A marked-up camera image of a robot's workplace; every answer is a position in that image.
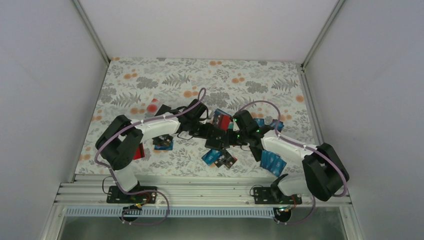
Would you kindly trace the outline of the black card holder wallet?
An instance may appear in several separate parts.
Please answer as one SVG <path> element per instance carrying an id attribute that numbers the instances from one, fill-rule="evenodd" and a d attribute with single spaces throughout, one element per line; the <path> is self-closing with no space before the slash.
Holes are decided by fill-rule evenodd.
<path id="1" fill-rule="evenodd" d="M 229 137 L 227 132 L 221 131 L 220 129 L 218 131 L 211 132 L 206 137 L 204 146 L 208 149 L 217 150 L 217 151 L 228 149 L 230 145 L 229 145 Z"/>

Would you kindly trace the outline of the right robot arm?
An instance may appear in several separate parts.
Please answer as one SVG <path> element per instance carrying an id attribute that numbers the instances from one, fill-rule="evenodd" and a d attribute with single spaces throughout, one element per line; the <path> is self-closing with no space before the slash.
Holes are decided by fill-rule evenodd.
<path id="1" fill-rule="evenodd" d="M 271 198 L 278 204 L 291 195 L 312 194 L 326 202 L 347 193 L 350 176 L 328 143 L 315 146 L 282 134 L 281 123 L 259 124 L 247 110 L 233 117 L 238 129 L 228 129 L 231 146 L 248 146 L 260 167 L 277 177 Z"/>

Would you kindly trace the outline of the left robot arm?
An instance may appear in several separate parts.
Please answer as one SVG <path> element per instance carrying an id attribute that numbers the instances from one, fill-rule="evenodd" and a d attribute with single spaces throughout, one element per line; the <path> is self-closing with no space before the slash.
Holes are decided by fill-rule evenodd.
<path id="1" fill-rule="evenodd" d="M 203 115 L 209 111 L 200 100 L 189 106 L 172 109 L 162 105 L 156 115 L 145 120 L 131 120 L 125 115 L 117 116 L 95 143 L 96 163 L 102 157 L 119 189 L 119 196 L 131 203 L 139 197 L 139 182 L 131 169 L 136 152 L 142 142 L 163 135 L 188 132 L 194 138 L 206 140 L 209 149 L 220 149 L 225 140 L 225 130 L 204 122 Z"/>

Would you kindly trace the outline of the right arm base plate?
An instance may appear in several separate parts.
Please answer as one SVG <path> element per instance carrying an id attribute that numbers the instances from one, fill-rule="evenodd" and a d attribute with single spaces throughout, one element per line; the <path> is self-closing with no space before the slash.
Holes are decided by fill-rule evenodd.
<path id="1" fill-rule="evenodd" d="M 303 203 L 301 195 L 284 195 L 270 187 L 255 186 L 251 190 L 256 205 L 300 205 Z"/>

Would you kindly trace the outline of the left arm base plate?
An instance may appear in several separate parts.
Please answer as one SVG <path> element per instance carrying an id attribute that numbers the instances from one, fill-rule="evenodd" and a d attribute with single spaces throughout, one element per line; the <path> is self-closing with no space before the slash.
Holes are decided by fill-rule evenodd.
<path id="1" fill-rule="evenodd" d="M 155 204 L 157 198 L 156 192 L 124 194 L 117 186 L 110 186 L 107 194 L 106 202 L 108 204 Z"/>

